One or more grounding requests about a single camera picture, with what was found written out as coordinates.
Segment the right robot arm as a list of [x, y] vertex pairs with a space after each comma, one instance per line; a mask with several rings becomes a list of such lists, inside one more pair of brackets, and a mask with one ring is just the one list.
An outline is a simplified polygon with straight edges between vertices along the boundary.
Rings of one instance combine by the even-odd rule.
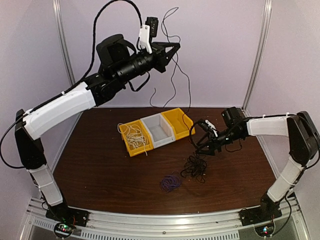
[[277, 210], [279, 203], [300, 180], [309, 161], [320, 153], [320, 134], [309, 113], [278, 114], [246, 117], [238, 107], [226, 108], [222, 113], [226, 129], [218, 131], [207, 119], [194, 124], [205, 132], [198, 142], [191, 141], [199, 155], [214, 156], [222, 147], [247, 137], [283, 136], [289, 141], [288, 161], [274, 184], [261, 197], [256, 210], [259, 220], [268, 220]]

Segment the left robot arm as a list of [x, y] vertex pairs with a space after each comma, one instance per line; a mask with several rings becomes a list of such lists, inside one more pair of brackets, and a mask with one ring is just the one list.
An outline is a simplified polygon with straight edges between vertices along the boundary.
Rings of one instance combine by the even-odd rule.
[[136, 51], [122, 34], [112, 35], [93, 49], [100, 59], [97, 73], [86, 74], [66, 91], [27, 112], [16, 113], [14, 137], [21, 163], [61, 222], [72, 218], [72, 210], [47, 165], [41, 136], [64, 120], [112, 100], [132, 79], [152, 69], [165, 72], [180, 47], [178, 42], [148, 41], [146, 47]]

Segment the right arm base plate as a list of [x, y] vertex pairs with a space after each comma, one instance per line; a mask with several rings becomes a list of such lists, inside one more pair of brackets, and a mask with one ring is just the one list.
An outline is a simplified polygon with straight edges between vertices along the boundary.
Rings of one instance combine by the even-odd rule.
[[238, 212], [238, 214], [242, 226], [268, 222], [282, 216], [282, 212], [279, 209], [271, 213], [265, 213], [262, 211], [260, 206], [256, 206], [253, 208], [243, 208]]

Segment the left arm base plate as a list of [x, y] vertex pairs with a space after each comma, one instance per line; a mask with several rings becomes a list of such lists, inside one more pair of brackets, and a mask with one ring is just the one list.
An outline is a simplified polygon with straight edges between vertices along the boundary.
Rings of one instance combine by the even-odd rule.
[[68, 206], [50, 206], [46, 211], [45, 217], [72, 226], [86, 227], [89, 212]]

